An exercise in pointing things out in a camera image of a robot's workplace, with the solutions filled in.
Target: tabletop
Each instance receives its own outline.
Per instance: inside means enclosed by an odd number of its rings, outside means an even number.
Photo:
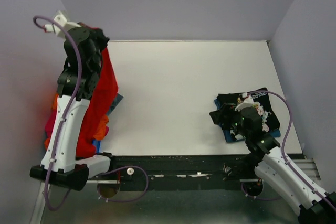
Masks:
[[[100,151],[113,155],[248,154],[244,142],[226,143],[209,116],[219,93],[266,87],[283,95],[265,41],[110,42],[110,58],[124,99],[110,115]],[[286,106],[270,96],[282,137]],[[288,153],[302,153],[295,128]]]

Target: wall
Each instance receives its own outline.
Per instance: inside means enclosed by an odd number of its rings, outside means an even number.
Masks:
[[[45,35],[32,19],[64,6],[61,0],[0,4],[0,222],[29,223],[39,188],[29,170],[43,154],[44,124],[65,59],[61,39]]]
[[[294,0],[270,43],[304,153],[336,190],[336,0]]]
[[[119,39],[271,39],[293,0],[62,0]]]

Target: purple cable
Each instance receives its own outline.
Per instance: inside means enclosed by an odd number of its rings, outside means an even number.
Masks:
[[[285,105],[287,106],[287,109],[288,109],[288,112],[289,112],[289,124],[288,124],[288,128],[287,128],[287,131],[285,133],[285,136],[283,137],[284,141],[282,142],[282,145],[281,145],[281,153],[282,153],[282,156],[285,160],[285,162],[288,161],[287,159],[287,156],[286,156],[286,153],[285,153],[285,143],[286,143],[286,140],[287,140],[287,137],[288,137],[288,134],[289,134],[289,131],[290,131],[290,127],[292,125],[292,111],[289,107],[289,104],[288,102],[282,97],[280,96],[279,94],[277,93],[274,93],[272,91],[268,91],[268,90],[257,90],[257,91],[252,91],[252,92],[248,92],[247,94],[250,95],[250,94],[255,94],[255,93],[269,93],[269,94],[273,94],[275,96],[277,96],[278,98],[280,98],[284,103]],[[315,188],[295,169],[295,167],[290,163],[288,162],[287,165],[290,167],[290,169],[311,189],[311,190],[314,190]],[[319,191],[315,191],[315,193],[321,198],[323,199],[335,212],[336,212],[336,207],[330,202],[327,200],[327,198],[325,198],[324,195],[322,195],[322,193],[320,193]]]
[[[74,41],[74,39],[71,37],[71,35],[63,28],[61,27],[60,24],[58,24],[56,21],[52,20],[51,18],[48,18],[48,17],[44,17],[44,16],[39,16],[39,15],[36,15],[34,18],[33,18],[33,22],[34,24],[43,29],[44,30],[44,27],[41,26],[39,23],[37,23],[37,19],[43,19],[43,20],[46,20],[50,23],[52,23],[53,25],[57,26],[64,34],[65,36],[67,37],[67,39],[69,40],[69,42],[71,43],[72,47],[74,48],[74,51],[75,51],[75,54],[76,54],[76,57],[77,57],[77,64],[78,64],[78,78],[77,78],[77,82],[76,82],[76,86],[75,86],[75,89],[71,95],[71,98],[66,106],[66,108],[64,109],[64,112],[63,112],[63,115],[61,118],[65,119],[66,118],[66,115],[70,109],[70,106],[74,100],[74,98],[76,97],[76,94],[77,94],[77,91],[78,91],[78,88],[79,88],[79,85],[80,85],[80,81],[81,81],[81,76],[82,76],[82,63],[81,63],[81,58],[80,58],[80,54],[79,54],[79,51],[78,51],[78,48],[77,48],[77,45]],[[55,140],[54,140],[54,145],[53,145],[53,149],[51,151],[51,158],[55,159],[55,156],[56,156],[56,148],[57,148],[57,143],[58,143],[58,139],[59,139],[59,134],[61,132],[61,129],[62,129],[62,126],[63,126],[63,122],[64,121],[60,121],[59,122],[59,125],[57,127],[57,131],[56,131],[56,135],[55,135]],[[51,211],[57,211],[62,205],[63,203],[65,202],[66,198],[68,197],[69,193],[70,193],[70,189],[67,191],[67,193],[65,194],[63,200],[61,201],[61,203],[57,206],[57,207],[53,207],[51,204],[50,204],[50,201],[49,201],[49,193],[48,193],[48,184],[49,184],[49,179],[50,179],[50,174],[51,174],[51,170],[53,168],[53,164],[52,162],[49,163],[49,167],[48,167],[48,172],[47,172],[47,176],[46,176],[46,180],[45,180],[45,185],[44,185],[44,199],[45,199],[45,202],[46,202],[46,205],[47,207],[49,208],[49,210]]]
[[[274,200],[280,200],[280,199],[282,199],[280,196],[279,197],[275,197],[275,198],[261,198],[259,196],[255,197],[255,196],[249,195],[249,194],[247,194],[247,192],[244,189],[244,183],[242,183],[242,185],[241,185],[241,190],[245,194],[245,196],[253,198],[253,199],[262,200],[262,201],[274,201]]]
[[[102,173],[102,174],[99,174],[99,175],[108,175],[108,174],[115,173],[115,172],[118,172],[118,171],[120,171],[120,170],[124,170],[124,169],[127,169],[127,168],[136,168],[136,169],[139,169],[140,171],[142,171],[142,172],[144,173],[144,175],[145,175],[145,177],[146,177],[146,186],[145,186],[145,189],[143,190],[143,192],[142,192],[139,196],[137,196],[137,198],[133,198],[133,199],[125,199],[125,200],[123,200],[123,199],[110,199],[110,198],[104,198],[104,197],[102,197],[101,194],[100,194],[100,188],[98,187],[98,188],[97,188],[97,192],[98,192],[98,194],[99,194],[99,198],[102,198],[102,199],[104,199],[104,200],[106,200],[106,201],[110,201],[110,202],[128,203],[128,202],[136,201],[136,200],[140,199],[142,196],[145,195],[145,193],[147,192],[147,189],[148,189],[149,179],[148,179],[148,175],[147,175],[147,173],[145,172],[145,170],[142,169],[142,168],[139,167],[139,166],[135,166],[135,165],[123,166],[123,167],[120,167],[120,168],[118,168],[118,169],[111,170],[111,171],[109,171],[109,172],[107,172],[107,173]]]

